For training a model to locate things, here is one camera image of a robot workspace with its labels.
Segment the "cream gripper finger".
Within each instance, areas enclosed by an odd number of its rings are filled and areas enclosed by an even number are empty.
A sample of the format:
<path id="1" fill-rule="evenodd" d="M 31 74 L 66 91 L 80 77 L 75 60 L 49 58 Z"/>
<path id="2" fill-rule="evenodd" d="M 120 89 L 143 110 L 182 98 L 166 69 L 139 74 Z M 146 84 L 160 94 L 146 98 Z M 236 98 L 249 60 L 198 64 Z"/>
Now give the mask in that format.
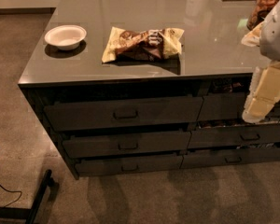
<path id="1" fill-rule="evenodd" d="M 271 61 L 265 68 L 257 67 L 251 78 L 242 119 L 258 123 L 280 101 L 280 62 Z"/>

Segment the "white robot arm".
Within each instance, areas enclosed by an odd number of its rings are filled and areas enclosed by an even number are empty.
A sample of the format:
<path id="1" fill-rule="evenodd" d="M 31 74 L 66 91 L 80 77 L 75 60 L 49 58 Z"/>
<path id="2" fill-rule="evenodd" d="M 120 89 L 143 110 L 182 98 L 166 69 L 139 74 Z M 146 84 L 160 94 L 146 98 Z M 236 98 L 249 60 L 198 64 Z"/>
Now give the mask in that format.
<path id="1" fill-rule="evenodd" d="M 255 68 L 242 114 L 245 122 L 258 123 L 280 101 L 280 0 L 242 44 L 259 46 L 260 54 L 271 60 L 267 67 Z"/>

